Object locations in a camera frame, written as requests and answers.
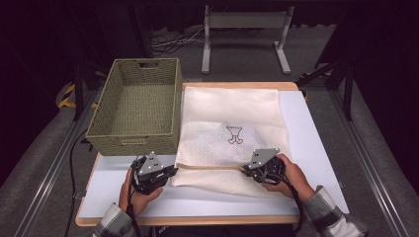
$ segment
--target drawstring bag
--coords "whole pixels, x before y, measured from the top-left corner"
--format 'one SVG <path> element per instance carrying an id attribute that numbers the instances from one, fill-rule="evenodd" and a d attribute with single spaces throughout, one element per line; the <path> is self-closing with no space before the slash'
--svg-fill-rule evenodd
<path id="1" fill-rule="evenodd" d="M 279 99 L 277 90 L 187 87 L 172 185 L 279 196 L 240 172 L 255 149 L 279 148 L 292 157 Z"/>

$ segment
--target table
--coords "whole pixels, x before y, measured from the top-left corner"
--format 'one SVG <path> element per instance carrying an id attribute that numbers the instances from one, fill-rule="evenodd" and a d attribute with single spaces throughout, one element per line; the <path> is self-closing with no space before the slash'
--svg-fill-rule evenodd
<path id="1" fill-rule="evenodd" d="M 349 212 L 304 97 L 294 83 L 188 83 L 184 84 L 186 86 L 280 90 L 280 103 L 289 129 L 293 160 L 314 188 L 324 186 L 337 205 L 344 212 Z M 98 155 L 86 196 L 77 213 L 77 225 L 96 225 L 110 204 L 118 202 L 126 169 L 134 158 Z M 175 161 L 174 154 L 160 155 L 158 158 L 164 166 Z M 148 205 L 137 222 L 140 225 L 161 226 L 296 223 L 298 220 L 296 204 L 286 197 L 239 197 L 192 187 L 172 187 L 168 182 L 162 195 Z"/>

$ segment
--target wicker basket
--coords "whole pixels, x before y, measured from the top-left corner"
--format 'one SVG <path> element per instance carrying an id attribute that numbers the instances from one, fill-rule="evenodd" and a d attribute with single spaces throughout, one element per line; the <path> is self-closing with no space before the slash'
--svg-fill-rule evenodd
<path id="1" fill-rule="evenodd" d="M 115 60 L 87 139 L 105 156 L 176 154 L 182 82 L 177 58 Z"/>

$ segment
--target gray sleeve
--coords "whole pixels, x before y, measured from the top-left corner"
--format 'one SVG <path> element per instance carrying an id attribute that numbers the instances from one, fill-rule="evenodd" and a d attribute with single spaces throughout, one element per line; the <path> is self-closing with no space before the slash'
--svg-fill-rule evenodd
<path id="1" fill-rule="evenodd" d="M 321 236 L 369 235 L 367 225 L 350 214 L 342 213 L 324 187 L 318 187 L 316 194 L 303 207 Z"/>
<path id="2" fill-rule="evenodd" d="M 131 218 L 114 203 L 93 230 L 93 237 L 135 236 Z"/>

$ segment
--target person's hand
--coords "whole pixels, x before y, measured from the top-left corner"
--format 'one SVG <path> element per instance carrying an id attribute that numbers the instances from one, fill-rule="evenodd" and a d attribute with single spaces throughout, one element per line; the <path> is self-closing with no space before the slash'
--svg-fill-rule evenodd
<path id="1" fill-rule="evenodd" d="M 128 205 L 127 197 L 128 197 L 128 188 L 130 186 L 130 182 L 129 182 L 130 174 L 131 174 L 131 169 L 128 169 L 128 171 L 126 172 L 126 180 L 124 181 L 123 186 L 121 187 L 119 207 L 123 211 L 126 211 L 126 207 Z M 148 203 L 158 198 L 162 192 L 163 192 L 162 187 L 153 191 L 149 196 L 142 195 L 139 192 L 134 192 L 131 198 L 134 216 L 138 216 L 140 213 L 142 213 L 145 210 L 145 207 L 148 205 Z"/>
<path id="2" fill-rule="evenodd" d="M 290 159 L 284 154 L 278 154 L 277 157 L 284 161 L 286 165 L 286 176 L 293 187 L 298 191 L 298 196 L 301 201 L 310 199 L 314 194 L 314 189 L 308 184 L 304 173 L 299 166 L 290 161 Z M 293 193 L 284 182 L 280 182 L 277 185 L 262 184 L 262 186 L 270 192 L 281 192 L 288 198 L 293 198 Z"/>

